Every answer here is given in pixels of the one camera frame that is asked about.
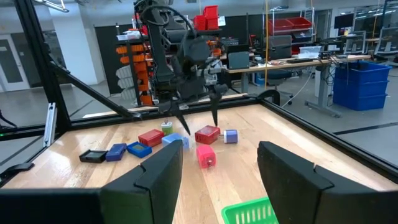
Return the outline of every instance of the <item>green plastic basket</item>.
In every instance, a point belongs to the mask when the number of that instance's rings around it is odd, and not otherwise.
[[[226,224],[278,224],[268,197],[227,206],[221,213]]]

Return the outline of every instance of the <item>pink block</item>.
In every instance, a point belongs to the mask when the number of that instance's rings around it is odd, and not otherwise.
[[[216,154],[213,148],[208,145],[197,147],[197,158],[201,168],[207,168],[216,165]]]

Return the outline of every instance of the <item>floor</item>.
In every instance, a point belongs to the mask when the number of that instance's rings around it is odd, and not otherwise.
[[[338,133],[349,130],[348,133],[340,134],[339,137],[398,165],[398,151],[396,150],[396,145],[398,144],[398,139],[396,138],[396,131],[398,131],[398,68],[391,70],[390,75],[390,82],[387,87],[389,96],[382,110],[353,111],[342,106],[333,105],[331,99],[329,104],[334,110],[341,112],[342,117],[333,118],[313,110],[304,105],[305,100],[317,100],[314,95],[315,79],[312,78],[300,94],[292,100],[293,104],[286,105],[284,108],[329,132]],[[291,78],[281,84],[278,89],[296,94],[307,79],[307,74],[302,77]],[[240,90],[239,83],[234,84],[234,87]],[[125,108],[134,106],[131,101],[123,100],[118,95],[111,96],[106,82],[94,85],[92,88]],[[249,85],[249,93],[260,93],[261,91],[264,91],[264,86]],[[82,118],[86,114],[109,111],[106,106],[76,87],[62,85],[62,93],[71,119]],[[227,94],[232,95],[235,92],[230,90]],[[286,101],[287,98],[282,98],[282,104]],[[41,88],[0,93],[0,102],[1,112],[4,117],[18,126],[45,123],[48,102]],[[369,130],[350,131],[366,127],[370,127],[368,128]],[[0,142],[0,149],[2,149],[0,150],[0,173],[9,166],[26,161],[30,156],[42,149],[42,144],[41,137]]]

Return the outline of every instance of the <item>yellow pole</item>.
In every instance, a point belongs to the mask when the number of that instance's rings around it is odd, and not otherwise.
[[[267,40],[267,44],[266,44],[266,58],[265,58],[265,62],[266,62],[266,70],[265,70],[265,75],[264,75],[264,81],[265,81],[265,89],[267,89],[267,75],[268,75],[268,68],[267,68],[267,66],[268,66],[268,0],[265,0],[265,2],[264,2],[265,4],[266,4],[266,12],[265,12],[265,15],[266,15],[266,33],[265,33],[265,36],[266,36],[266,40]]]

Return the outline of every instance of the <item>office chair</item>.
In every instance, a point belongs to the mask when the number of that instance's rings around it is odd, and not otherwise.
[[[354,34],[355,36],[347,39],[344,54],[365,54],[366,31],[356,31],[350,34]]]
[[[291,35],[278,35],[269,37],[268,53],[271,60],[278,60],[292,57],[292,36]],[[275,86],[282,96],[293,98],[293,93],[278,90],[278,86],[282,84],[286,78],[291,78],[292,72],[278,69],[269,70],[267,72],[267,82]]]
[[[398,55],[398,27],[383,28],[374,55],[385,60],[386,65],[398,66],[394,59]]]

